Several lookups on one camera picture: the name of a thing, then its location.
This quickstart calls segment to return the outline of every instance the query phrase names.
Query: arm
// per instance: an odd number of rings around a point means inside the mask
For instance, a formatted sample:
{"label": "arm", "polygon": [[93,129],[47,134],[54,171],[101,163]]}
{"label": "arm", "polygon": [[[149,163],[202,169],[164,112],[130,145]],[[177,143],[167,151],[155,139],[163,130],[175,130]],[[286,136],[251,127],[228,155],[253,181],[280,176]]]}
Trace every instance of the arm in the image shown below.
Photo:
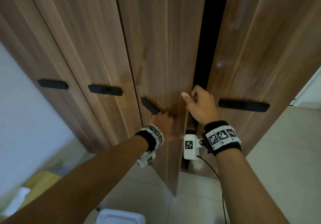
{"label": "arm", "polygon": [[[153,116],[150,123],[165,140],[174,138],[168,112]],[[83,223],[147,149],[147,141],[137,135],[98,154],[2,223]]]}
{"label": "arm", "polygon": [[[182,96],[201,124],[219,120],[214,97],[198,85],[191,97],[185,92]],[[216,155],[216,160],[231,223],[289,223],[240,150],[224,150]]]}

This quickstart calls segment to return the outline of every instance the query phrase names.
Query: wire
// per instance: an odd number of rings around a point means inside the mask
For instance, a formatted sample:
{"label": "wire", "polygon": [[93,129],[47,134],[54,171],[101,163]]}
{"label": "wire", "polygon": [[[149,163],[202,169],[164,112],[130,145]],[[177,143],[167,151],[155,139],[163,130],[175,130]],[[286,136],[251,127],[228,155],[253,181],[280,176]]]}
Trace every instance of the wire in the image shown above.
{"label": "wire", "polygon": [[[216,174],[217,178],[220,180],[219,175],[215,172],[215,170],[213,169],[213,167],[211,167],[211,165],[208,164],[207,161],[205,161],[205,163],[213,170],[213,172]],[[223,212],[224,212],[225,224],[227,224],[226,215],[225,215],[225,208],[224,208],[224,196],[223,196],[223,192],[222,192],[222,204],[223,204]]]}

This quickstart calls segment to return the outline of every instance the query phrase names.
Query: wood grain surface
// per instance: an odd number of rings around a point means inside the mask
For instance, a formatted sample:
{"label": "wood grain surface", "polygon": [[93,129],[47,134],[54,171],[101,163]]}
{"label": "wood grain surface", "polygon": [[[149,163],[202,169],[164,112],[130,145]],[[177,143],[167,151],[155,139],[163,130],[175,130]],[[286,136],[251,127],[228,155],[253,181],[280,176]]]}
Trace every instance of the wood grain surface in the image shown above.
{"label": "wood grain surface", "polygon": [[[142,128],[116,0],[34,0],[100,122],[116,145]],[[88,85],[122,88],[122,96]]]}
{"label": "wood grain surface", "polygon": [[[321,0],[227,0],[207,90],[267,102],[267,112],[219,108],[246,156],[321,65]],[[212,166],[215,158],[201,153]],[[207,177],[206,164],[188,171]]]}
{"label": "wood grain surface", "polygon": [[[110,147],[33,0],[0,0],[0,39],[88,151]],[[63,80],[69,89],[42,88],[42,78]]]}
{"label": "wood grain surface", "polygon": [[[204,0],[118,0],[138,98],[174,117],[183,134],[187,113],[181,92],[192,89]],[[143,124],[152,114],[139,101]],[[165,142],[152,165],[175,195],[182,140]]]}

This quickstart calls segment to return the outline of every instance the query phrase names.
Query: wardrobe door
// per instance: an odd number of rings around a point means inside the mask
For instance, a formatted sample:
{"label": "wardrobe door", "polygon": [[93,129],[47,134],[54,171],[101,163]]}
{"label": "wardrobe door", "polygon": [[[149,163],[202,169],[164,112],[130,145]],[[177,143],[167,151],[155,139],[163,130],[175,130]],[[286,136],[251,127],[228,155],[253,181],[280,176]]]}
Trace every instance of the wardrobe door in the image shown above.
{"label": "wardrobe door", "polygon": [[[204,0],[118,0],[143,125],[152,114],[146,97],[175,118],[173,133],[184,134],[186,104],[192,89]],[[165,142],[152,166],[175,195],[182,140]]]}
{"label": "wardrobe door", "polygon": [[[269,103],[267,112],[219,108],[246,156],[321,66],[321,0],[227,0],[207,90]],[[201,154],[212,166],[215,157]],[[191,173],[214,177],[203,162]]]}
{"label": "wardrobe door", "polygon": [[[34,0],[112,145],[142,128],[116,0]],[[122,96],[88,85],[115,86]]]}
{"label": "wardrobe door", "polygon": [[[33,0],[0,0],[0,39],[88,151],[110,147]],[[41,87],[39,79],[69,88]]]}

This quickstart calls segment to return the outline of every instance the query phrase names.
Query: person's left arm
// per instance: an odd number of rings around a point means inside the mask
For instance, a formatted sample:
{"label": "person's left arm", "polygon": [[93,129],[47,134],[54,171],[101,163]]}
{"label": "person's left arm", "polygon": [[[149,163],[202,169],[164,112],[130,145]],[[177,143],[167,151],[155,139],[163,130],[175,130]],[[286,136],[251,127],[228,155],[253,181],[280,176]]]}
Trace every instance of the person's left arm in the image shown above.
{"label": "person's left arm", "polygon": [[[173,139],[168,112],[153,116],[150,123],[165,140]],[[83,223],[147,149],[147,141],[136,135],[99,153],[2,223]]]}

